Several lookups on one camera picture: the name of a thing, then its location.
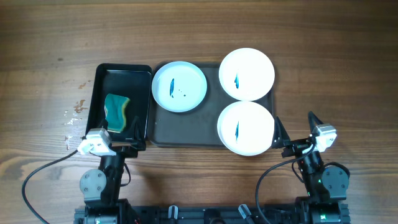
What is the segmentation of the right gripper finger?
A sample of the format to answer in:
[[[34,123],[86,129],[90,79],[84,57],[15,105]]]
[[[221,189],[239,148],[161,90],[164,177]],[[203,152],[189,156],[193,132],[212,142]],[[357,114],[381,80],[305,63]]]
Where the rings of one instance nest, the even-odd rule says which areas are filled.
[[[323,121],[321,121],[312,111],[309,111],[308,123],[310,125],[311,133],[314,133],[315,127],[319,124],[323,124]]]
[[[275,126],[274,126],[274,137],[273,137],[274,142],[280,142],[280,141],[289,141],[290,137],[287,134],[287,131],[284,128],[284,125],[282,124],[282,121],[278,116],[275,117]]]

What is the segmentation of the green yellow sponge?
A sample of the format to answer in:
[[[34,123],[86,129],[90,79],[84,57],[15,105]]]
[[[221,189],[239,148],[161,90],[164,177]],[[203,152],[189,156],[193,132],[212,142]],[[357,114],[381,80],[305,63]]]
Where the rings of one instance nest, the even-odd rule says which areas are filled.
[[[125,96],[107,94],[104,101],[105,120],[108,122],[108,131],[121,133],[126,127],[126,107],[130,99]]]

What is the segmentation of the white plate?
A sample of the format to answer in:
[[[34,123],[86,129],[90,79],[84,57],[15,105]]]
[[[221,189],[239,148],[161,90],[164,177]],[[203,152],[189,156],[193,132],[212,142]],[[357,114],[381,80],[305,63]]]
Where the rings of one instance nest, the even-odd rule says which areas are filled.
[[[170,62],[158,69],[152,81],[152,96],[163,109],[183,113],[196,108],[205,98],[207,80],[194,64]]]
[[[269,57],[257,49],[240,48],[221,62],[219,81],[224,91],[240,101],[255,101],[271,90],[275,69]]]
[[[274,118],[255,102],[237,101],[220,113],[217,132],[230,151],[242,156],[256,156],[271,148]]]

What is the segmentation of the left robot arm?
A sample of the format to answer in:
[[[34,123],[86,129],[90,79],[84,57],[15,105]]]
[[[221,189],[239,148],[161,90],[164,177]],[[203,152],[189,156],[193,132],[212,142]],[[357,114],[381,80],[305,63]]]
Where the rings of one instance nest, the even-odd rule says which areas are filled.
[[[97,169],[86,171],[80,179],[80,190],[85,207],[76,210],[74,223],[138,224],[139,215],[127,199],[120,199],[121,179],[127,165],[127,158],[136,158],[139,151],[146,149],[144,134],[141,133],[140,119],[135,116],[129,130],[129,137],[116,141],[117,135],[108,132],[104,119],[100,127],[88,131],[78,146],[81,154],[100,157]]]

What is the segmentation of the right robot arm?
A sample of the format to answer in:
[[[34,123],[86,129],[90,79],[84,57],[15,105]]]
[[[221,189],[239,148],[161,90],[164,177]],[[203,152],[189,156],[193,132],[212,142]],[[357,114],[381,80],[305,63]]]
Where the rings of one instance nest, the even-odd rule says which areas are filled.
[[[285,208],[274,208],[267,214],[277,223],[350,223],[346,191],[349,170],[337,163],[325,163],[321,153],[335,141],[336,129],[308,113],[309,137],[291,140],[279,118],[275,119],[273,148],[282,148],[282,157],[294,157],[299,171],[295,173],[307,191]]]

